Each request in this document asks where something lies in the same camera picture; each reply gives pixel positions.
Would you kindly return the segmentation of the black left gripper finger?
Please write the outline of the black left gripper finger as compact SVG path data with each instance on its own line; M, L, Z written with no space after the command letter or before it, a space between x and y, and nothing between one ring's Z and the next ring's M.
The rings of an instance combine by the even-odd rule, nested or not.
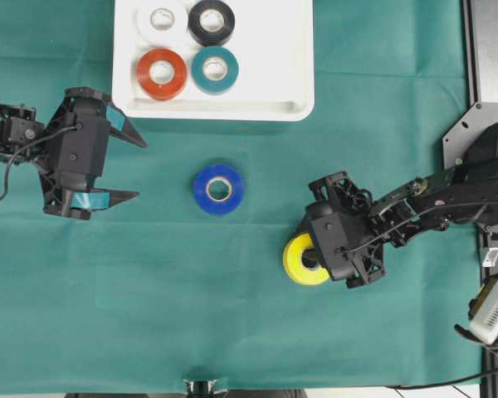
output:
M110 122L110 134L113 137L140 148L148 147L142 135L135 129L127 116L112 103L106 106L106 119Z
M92 189L88 192L73 192L71 208L79 210L106 210L136 198L138 192Z

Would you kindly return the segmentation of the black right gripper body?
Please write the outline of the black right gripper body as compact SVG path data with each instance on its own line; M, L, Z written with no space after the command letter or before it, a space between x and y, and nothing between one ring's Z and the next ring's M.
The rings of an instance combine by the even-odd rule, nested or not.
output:
M369 224L370 191L357 187L346 172L310 182L308 188L315 199L302 221L314 245L309 258L350 289L385 276L383 245L371 241L375 233Z

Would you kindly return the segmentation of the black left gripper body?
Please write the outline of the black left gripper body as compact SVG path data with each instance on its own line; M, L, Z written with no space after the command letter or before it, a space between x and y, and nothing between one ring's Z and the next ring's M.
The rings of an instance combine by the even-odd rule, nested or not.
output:
M93 211L110 207L110 192L94 187L103 173L111 130L106 99L87 87L67 89L46 126L52 138L43 144L39 162L46 214L88 220Z

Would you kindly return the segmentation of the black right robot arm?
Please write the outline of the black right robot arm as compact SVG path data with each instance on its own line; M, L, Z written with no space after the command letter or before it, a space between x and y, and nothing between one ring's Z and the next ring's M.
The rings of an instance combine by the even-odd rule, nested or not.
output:
M452 224L498 225L498 158L417 177L379 199L357 187L347 172L322 177L309 189L315 200L305 209L303 231L312 246L301 251L300 263L324 269L350 289L386 274L386 244L402 247Z

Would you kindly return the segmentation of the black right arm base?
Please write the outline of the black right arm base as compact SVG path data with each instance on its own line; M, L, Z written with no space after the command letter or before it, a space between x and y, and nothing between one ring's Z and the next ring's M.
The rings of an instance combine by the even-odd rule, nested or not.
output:
M458 222L498 226L498 103L473 105L443 138L439 197Z

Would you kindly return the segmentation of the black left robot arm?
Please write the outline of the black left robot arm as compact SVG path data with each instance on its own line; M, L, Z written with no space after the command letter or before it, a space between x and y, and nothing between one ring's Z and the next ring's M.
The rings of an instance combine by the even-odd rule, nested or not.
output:
M95 187L110 138L148 146L110 95L89 87L67 89L47 124L37 121L33 107L0 103L0 163L37 169L48 215L88 221L139 195Z

